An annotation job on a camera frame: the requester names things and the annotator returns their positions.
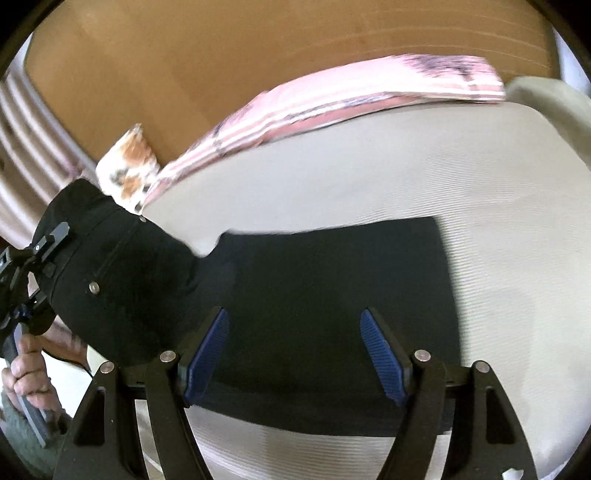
human hand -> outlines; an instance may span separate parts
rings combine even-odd
[[[55,321],[43,335],[37,337],[41,342],[41,348],[51,356],[75,362],[89,370],[86,360],[87,345],[76,335],[72,335],[70,329],[56,317]]]
[[[13,360],[10,368],[2,370],[2,385],[8,399],[19,411],[22,410],[17,395],[26,397],[33,407],[53,410],[59,415],[60,399],[47,376],[39,338],[29,333],[24,334],[18,342],[18,350],[20,354]]]

black handle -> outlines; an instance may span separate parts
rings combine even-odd
[[[9,366],[13,360],[18,357],[18,341],[20,340],[22,334],[27,333],[27,331],[27,325],[24,323],[19,323],[14,329],[14,333],[6,338],[2,351]],[[42,448],[45,448],[52,432],[54,432],[55,428],[57,427],[55,412],[51,410],[41,411],[38,408],[33,407],[25,397],[20,395],[17,395],[17,397],[21,405],[22,412],[24,413],[29,425],[35,433],[39,444]]]

patterned cloth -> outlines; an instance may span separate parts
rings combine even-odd
[[[497,103],[503,83],[485,59],[401,55],[313,73],[263,92],[138,186],[128,210],[139,213],[169,187],[201,168],[247,148],[366,113],[442,100]],[[127,200],[115,199],[123,205]]]
[[[160,166],[140,125],[134,125],[100,159],[96,177],[100,189],[131,213],[138,213]]]

blue rubber pad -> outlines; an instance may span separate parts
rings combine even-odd
[[[212,378],[213,370],[222,356],[229,330],[228,313],[222,309],[189,365],[187,388],[183,394],[187,404],[197,405],[203,398],[207,384]]]
[[[408,398],[404,389],[403,368],[394,355],[384,334],[369,310],[364,310],[360,320],[361,338],[365,343],[375,371],[378,373],[386,396],[402,407]]]

finger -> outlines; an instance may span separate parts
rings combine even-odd
[[[17,409],[21,409],[21,404],[18,401],[17,394],[14,393],[14,384],[16,383],[17,379],[14,378],[14,375],[10,371],[9,368],[4,368],[2,370],[2,385],[4,386],[4,392],[6,396],[10,400],[10,403]]]
[[[24,353],[16,357],[10,364],[10,370],[15,378],[21,378],[27,373],[37,370],[46,371],[45,359],[39,352]]]
[[[2,369],[2,385],[6,391],[14,392],[14,384],[16,381],[17,379],[14,378],[14,375],[9,368]]]
[[[27,400],[33,407],[40,410],[61,412],[61,403],[55,388],[52,388],[49,392],[27,395]]]
[[[38,370],[18,379],[14,384],[14,393],[24,397],[31,393],[48,392],[51,381],[44,371]]]
[[[41,343],[37,337],[31,335],[30,333],[25,333],[18,341],[18,352],[20,354],[40,351]]]

